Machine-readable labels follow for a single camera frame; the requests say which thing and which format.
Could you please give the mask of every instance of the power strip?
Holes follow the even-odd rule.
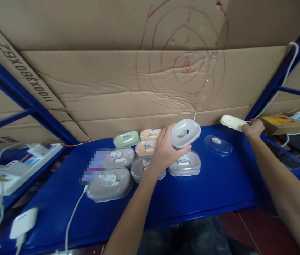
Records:
[[[43,165],[45,165],[51,158],[53,158],[63,146],[61,144],[54,144],[43,157],[33,156],[28,159],[24,164],[29,166],[29,169],[21,176],[5,174],[4,182],[4,196],[13,194],[21,185],[23,185],[30,177],[33,176]],[[15,161],[9,162],[7,166],[13,165]]]

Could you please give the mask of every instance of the water droplet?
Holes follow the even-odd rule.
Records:
[[[212,61],[216,60],[217,59],[217,52],[216,51],[212,51],[211,54],[210,54],[210,59]]]

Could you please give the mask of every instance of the soap dish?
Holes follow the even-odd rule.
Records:
[[[201,160],[194,151],[189,151],[169,166],[169,173],[173,176],[191,176],[199,174]]]
[[[155,147],[157,145],[156,140],[152,141],[141,141],[136,145],[136,154],[138,157],[146,156],[146,155],[153,155],[155,152]]]
[[[133,180],[136,183],[140,183],[140,181],[142,180],[146,171],[146,166],[150,164],[151,160],[152,160],[152,155],[148,155],[148,156],[138,157],[133,161],[131,166],[131,175],[133,177]],[[166,173],[167,173],[167,169],[165,169],[160,174],[158,180],[163,179]]]
[[[233,150],[229,142],[213,135],[207,135],[203,139],[203,144],[221,156],[229,156]]]
[[[184,119],[178,122],[171,132],[171,143],[175,149],[182,149],[185,146],[192,144],[201,133],[201,127],[191,119]]]
[[[244,120],[241,120],[239,118],[230,115],[223,115],[220,122],[222,125],[235,129],[236,131],[240,131],[241,133],[242,133],[242,126],[245,124],[248,125],[248,123],[245,122]]]
[[[130,171],[125,167],[101,172],[89,185],[86,195],[94,202],[107,202],[125,197],[132,188]]]
[[[112,149],[107,168],[108,169],[116,168],[116,167],[131,168],[132,162],[135,159],[135,157],[136,157],[136,153],[130,147]]]
[[[116,136],[113,143],[116,148],[131,147],[140,142],[137,131],[130,131]]]
[[[141,141],[157,140],[162,129],[146,129],[139,136]]]

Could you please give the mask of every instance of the left hand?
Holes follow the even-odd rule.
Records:
[[[152,161],[147,167],[147,169],[150,168],[151,171],[146,172],[155,175],[157,178],[168,166],[173,164],[177,159],[179,159],[191,149],[191,145],[188,145],[180,150],[175,150],[172,147],[171,132],[174,125],[176,125],[176,123],[163,128],[163,130],[161,131],[157,140],[157,145],[152,157]]]

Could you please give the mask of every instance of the forearm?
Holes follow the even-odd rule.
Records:
[[[300,246],[300,181],[259,137],[248,140],[274,205]]]
[[[136,254],[157,178],[145,175],[125,208],[104,250],[104,255]]]

